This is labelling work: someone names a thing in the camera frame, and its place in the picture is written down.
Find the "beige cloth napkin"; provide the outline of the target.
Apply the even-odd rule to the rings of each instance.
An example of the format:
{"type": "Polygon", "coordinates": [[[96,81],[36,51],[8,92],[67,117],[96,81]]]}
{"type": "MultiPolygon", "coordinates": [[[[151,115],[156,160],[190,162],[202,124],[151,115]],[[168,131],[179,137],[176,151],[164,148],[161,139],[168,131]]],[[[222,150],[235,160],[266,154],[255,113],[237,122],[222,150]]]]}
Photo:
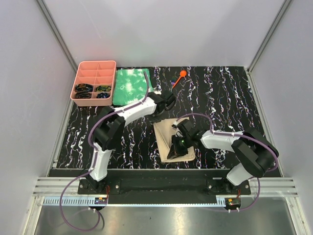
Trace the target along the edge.
{"type": "Polygon", "coordinates": [[[188,162],[193,161],[196,157],[194,147],[190,147],[188,148],[188,153],[186,155],[175,155],[172,159],[167,158],[172,144],[172,135],[176,134],[176,129],[172,127],[176,120],[176,118],[164,119],[153,124],[157,147],[162,163],[188,162]]]}

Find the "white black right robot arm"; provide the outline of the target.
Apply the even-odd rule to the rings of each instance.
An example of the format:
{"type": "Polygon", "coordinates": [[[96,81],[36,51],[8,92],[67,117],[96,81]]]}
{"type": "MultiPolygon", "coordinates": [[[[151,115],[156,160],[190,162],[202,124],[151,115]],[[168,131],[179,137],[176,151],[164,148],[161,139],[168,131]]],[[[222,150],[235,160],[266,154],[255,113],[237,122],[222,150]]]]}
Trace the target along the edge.
{"type": "Polygon", "coordinates": [[[251,178],[262,178],[277,164],[279,153],[256,129],[243,132],[199,130],[190,120],[174,122],[168,159],[184,156],[190,147],[221,149],[235,153],[239,163],[211,188],[213,193],[234,194],[240,184],[251,178]]]}

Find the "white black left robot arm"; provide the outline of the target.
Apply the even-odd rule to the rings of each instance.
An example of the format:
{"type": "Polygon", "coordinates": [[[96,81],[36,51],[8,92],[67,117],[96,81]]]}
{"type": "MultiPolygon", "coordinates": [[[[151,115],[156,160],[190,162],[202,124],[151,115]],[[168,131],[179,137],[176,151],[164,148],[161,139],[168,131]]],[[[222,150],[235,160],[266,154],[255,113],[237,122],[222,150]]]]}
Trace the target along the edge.
{"type": "Polygon", "coordinates": [[[163,112],[171,110],[176,104],[176,97],[171,91],[147,93],[139,101],[118,107],[105,107],[102,117],[92,127],[88,143],[93,148],[93,156],[88,175],[89,189],[96,194],[105,190],[108,164],[112,151],[120,144],[124,128],[142,117],[159,117],[163,112]]]}

